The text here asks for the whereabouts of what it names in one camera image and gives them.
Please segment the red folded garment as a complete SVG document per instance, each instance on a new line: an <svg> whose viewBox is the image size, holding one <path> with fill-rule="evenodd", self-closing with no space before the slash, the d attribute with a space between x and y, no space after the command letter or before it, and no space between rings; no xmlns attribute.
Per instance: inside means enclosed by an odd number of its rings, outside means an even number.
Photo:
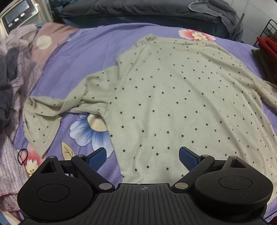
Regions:
<svg viewBox="0 0 277 225"><path fill-rule="evenodd" d="M267 38L258 37L258 46L270 70L268 79L276 84L276 38L269 36Z"/></svg>

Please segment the white appliance control panel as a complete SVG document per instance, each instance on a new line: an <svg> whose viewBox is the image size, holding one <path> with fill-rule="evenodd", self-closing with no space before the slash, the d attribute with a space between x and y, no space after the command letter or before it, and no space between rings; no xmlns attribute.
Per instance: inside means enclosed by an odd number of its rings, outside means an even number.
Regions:
<svg viewBox="0 0 277 225"><path fill-rule="evenodd" d="M23 25L52 21L49 1L1 0L1 39Z"/></svg>

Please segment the green polka dot sweater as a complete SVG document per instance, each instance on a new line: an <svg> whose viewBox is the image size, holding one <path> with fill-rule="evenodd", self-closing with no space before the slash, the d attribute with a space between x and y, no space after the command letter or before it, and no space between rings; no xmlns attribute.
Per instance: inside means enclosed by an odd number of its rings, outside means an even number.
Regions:
<svg viewBox="0 0 277 225"><path fill-rule="evenodd" d="M276 107L276 86L217 44L149 35L65 99L29 97L24 135L43 154L62 113L87 123L100 116L126 183L174 183L186 174L178 159L185 146L238 156L276 184L276 133L263 102Z"/></svg>

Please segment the dark green folded garment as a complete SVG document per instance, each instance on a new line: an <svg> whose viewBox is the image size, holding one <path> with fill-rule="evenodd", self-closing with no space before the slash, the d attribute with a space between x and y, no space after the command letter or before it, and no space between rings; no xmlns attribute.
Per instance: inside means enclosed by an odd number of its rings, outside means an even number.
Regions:
<svg viewBox="0 0 277 225"><path fill-rule="evenodd" d="M275 83L275 79L274 79L273 73L270 69L270 66L266 62L265 57L263 57L261 51L259 49L252 49L251 52L252 52L256 62L258 63L259 67L263 71L263 74L264 74L263 79L266 81L269 81L271 83Z"/></svg>

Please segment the mauve striped floral blanket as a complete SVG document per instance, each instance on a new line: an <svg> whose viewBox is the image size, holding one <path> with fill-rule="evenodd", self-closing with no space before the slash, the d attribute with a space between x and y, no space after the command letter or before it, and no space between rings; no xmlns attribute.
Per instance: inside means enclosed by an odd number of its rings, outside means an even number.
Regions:
<svg viewBox="0 0 277 225"><path fill-rule="evenodd" d="M19 50L17 77L11 81L13 96L9 123L1 129L1 211L18 211L17 194L28 176L18 162L13 140L21 122L24 103L38 80L52 52L69 40L78 29L60 23L47 22L38 28L29 24L16 28L1 41L1 55L13 47Z"/></svg>

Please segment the dark grey crumpled garment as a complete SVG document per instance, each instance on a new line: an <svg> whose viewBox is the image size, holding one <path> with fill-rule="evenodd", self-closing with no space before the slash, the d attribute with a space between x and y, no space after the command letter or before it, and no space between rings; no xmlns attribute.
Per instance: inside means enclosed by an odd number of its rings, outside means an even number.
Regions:
<svg viewBox="0 0 277 225"><path fill-rule="evenodd" d="M17 77L17 58L19 50L15 47L9 49L6 55L1 55L1 129L9 123L9 109L13 96L11 81Z"/></svg>

